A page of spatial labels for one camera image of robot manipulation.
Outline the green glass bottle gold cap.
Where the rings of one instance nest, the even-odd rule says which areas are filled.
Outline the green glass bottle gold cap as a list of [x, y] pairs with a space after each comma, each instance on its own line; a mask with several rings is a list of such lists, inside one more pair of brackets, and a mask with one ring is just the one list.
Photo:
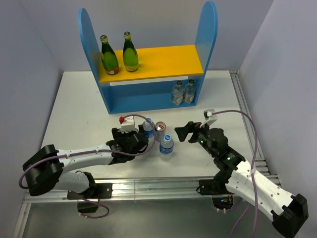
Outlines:
[[123, 62], [128, 72], [135, 72], [139, 66], [137, 51], [131, 40], [131, 33], [124, 32]]

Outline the green glass bottle orange label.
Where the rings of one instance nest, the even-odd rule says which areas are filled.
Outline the green glass bottle orange label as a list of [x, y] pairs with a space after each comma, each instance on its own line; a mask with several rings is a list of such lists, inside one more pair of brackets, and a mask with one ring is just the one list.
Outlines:
[[106, 35], [101, 35], [100, 40], [102, 43], [102, 63], [109, 75], [116, 75], [119, 72], [119, 64], [114, 50], [108, 42]]

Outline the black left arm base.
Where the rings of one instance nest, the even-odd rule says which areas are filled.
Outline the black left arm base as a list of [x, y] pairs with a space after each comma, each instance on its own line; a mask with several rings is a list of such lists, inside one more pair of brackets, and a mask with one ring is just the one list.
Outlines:
[[[102, 199], [110, 199], [112, 196], [112, 183], [97, 183], [94, 191], [87, 194], [78, 194], [73, 191], [67, 193], [67, 200], [77, 200], [77, 211], [80, 216], [86, 219], [100, 219], [110, 213], [110, 209], [101, 202]], [[99, 208], [104, 208], [106, 213], [95, 215]]]

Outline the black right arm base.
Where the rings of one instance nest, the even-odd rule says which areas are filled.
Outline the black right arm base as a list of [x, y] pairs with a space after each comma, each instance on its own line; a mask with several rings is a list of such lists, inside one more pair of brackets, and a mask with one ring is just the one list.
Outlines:
[[233, 206], [233, 197], [225, 185], [219, 184], [215, 179], [201, 179], [196, 192], [200, 195], [210, 195], [215, 208], [230, 209]]

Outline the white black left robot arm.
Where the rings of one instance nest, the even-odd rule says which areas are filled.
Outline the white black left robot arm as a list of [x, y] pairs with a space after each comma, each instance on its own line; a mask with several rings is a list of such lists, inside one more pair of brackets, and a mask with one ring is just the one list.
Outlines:
[[40, 196], [51, 190], [68, 190], [84, 198], [98, 192], [97, 184], [89, 172], [81, 170], [91, 166], [108, 166], [126, 163], [143, 154], [149, 145], [148, 138], [137, 131], [111, 130], [113, 139], [97, 147], [81, 150], [57, 150], [46, 145], [22, 166], [31, 196]]

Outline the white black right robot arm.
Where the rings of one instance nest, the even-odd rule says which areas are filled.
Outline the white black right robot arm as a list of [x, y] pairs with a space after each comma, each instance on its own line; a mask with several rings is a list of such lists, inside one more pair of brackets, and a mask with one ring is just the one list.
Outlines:
[[293, 238], [308, 219], [308, 203], [301, 194], [293, 195], [273, 183], [228, 145], [221, 128], [188, 122], [175, 128], [181, 142], [191, 134], [189, 143], [199, 143], [213, 157], [219, 172], [212, 179], [199, 180], [201, 195], [233, 193], [257, 206], [285, 238]]

